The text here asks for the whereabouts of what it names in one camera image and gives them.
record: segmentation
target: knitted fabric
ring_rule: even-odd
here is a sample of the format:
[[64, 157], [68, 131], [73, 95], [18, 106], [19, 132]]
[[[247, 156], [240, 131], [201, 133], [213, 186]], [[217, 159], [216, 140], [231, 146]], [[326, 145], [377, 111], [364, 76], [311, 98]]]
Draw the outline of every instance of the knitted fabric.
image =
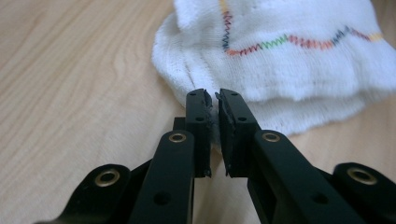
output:
[[396, 90], [396, 51], [369, 0], [175, 0], [152, 61], [189, 91], [242, 94], [263, 129], [300, 133]]

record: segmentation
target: wood grain surface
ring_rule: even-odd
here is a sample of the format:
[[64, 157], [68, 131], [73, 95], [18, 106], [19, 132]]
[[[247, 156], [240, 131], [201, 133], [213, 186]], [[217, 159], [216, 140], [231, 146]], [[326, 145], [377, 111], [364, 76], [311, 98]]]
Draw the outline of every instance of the wood grain surface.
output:
[[[396, 2], [375, 0], [396, 47]], [[0, 223], [56, 218], [85, 175], [134, 169], [184, 108], [150, 62], [167, 1], [0, 0]], [[396, 181], [396, 97], [290, 139], [318, 168], [366, 164]], [[198, 179], [194, 223], [259, 223], [246, 179]]]

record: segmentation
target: hole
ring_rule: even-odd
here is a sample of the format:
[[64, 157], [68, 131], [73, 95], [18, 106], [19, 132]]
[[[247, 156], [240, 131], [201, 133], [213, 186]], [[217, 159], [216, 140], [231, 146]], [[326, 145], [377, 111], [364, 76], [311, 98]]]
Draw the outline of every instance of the hole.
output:
[[160, 191], [154, 195], [154, 202], [158, 205], [166, 205], [171, 201], [171, 194], [166, 191]]
[[120, 173], [116, 169], [105, 170], [95, 178], [95, 184], [104, 188], [115, 184], [120, 179]]
[[319, 193], [319, 192], [311, 195], [311, 199], [315, 203], [320, 203], [320, 204], [326, 204], [329, 202], [329, 199], [326, 197], [326, 195]]
[[365, 185], [374, 185], [376, 184], [377, 180], [375, 176], [371, 175], [370, 173], [366, 172], [357, 167], [351, 167], [347, 169], [346, 173], [354, 180], [365, 184]]
[[186, 135], [182, 133], [174, 133], [169, 136], [169, 140], [174, 143], [184, 142], [187, 139]]
[[108, 173], [108, 174], [104, 174], [100, 177], [100, 180], [103, 182], [108, 182], [111, 181], [112, 179], [114, 179], [116, 177], [116, 175], [112, 174], [112, 173]]
[[262, 139], [264, 139], [267, 142], [278, 142], [280, 140], [280, 137], [279, 135], [274, 133], [264, 133], [262, 135]]

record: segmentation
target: black plastic part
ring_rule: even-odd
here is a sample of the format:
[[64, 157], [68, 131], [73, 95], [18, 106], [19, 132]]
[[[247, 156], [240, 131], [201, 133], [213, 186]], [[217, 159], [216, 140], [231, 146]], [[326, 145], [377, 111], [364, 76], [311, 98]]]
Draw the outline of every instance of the black plastic part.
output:
[[94, 169], [78, 185], [59, 217], [37, 224], [125, 223], [148, 168], [149, 161], [132, 172], [114, 164]]
[[262, 175], [255, 160], [251, 160], [251, 169], [247, 179], [247, 189], [256, 208], [261, 223], [272, 223], [276, 208], [276, 196]]
[[127, 223], [191, 223], [194, 137], [174, 130], [161, 138]]
[[184, 130], [192, 133], [195, 138], [195, 177], [212, 176], [210, 170], [211, 109], [212, 98], [204, 89], [187, 94]]
[[172, 130], [185, 130], [186, 129], [186, 118], [175, 118]]
[[365, 223], [286, 136], [258, 131], [254, 138], [252, 154], [276, 197], [271, 223]]
[[331, 175], [331, 174], [329, 174], [329, 173], [327, 173], [327, 172], [324, 172], [324, 171], [322, 171], [322, 170], [320, 170], [320, 169], [318, 169], [318, 168], [317, 168], [317, 171], [318, 171], [327, 181], [329, 181], [329, 182], [331, 183], [331, 181], [332, 181], [332, 175]]
[[249, 148], [260, 126], [238, 92], [221, 89], [216, 96], [219, 99], [221, 152], [226, 175], [248, 177]]
[[334, 168], [332, 183], [369, 223], [396, 223], [396, 185], [354, 162]]

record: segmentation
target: brass grommet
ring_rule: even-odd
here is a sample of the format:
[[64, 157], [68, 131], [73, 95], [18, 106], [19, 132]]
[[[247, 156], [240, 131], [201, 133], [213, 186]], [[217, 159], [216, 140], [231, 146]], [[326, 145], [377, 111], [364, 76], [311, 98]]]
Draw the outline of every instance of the brass grommet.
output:
[[262, 135], [262, 139], [264, 139], [267, 142], [278, 142], [280, 140], [280, 137], [279, 135], [274, 133], [264, 133]]
[[187, 136], [183, 133], [174, 133], [169, 136], [169, 141], [174, 143], [181, 143], [187, 139]]
[[120, 173], [116, 169], [105, 170], [95, 178], [98, 187], [108, 187], [120, 179]]
[[377, 180], [375, 176], [371, 175], [365, 170], [357, 167], [351, 167], [347, 169], [346, 173], [354, 180], [365, 184], [365, 185], [374, 185], [376, 184]]

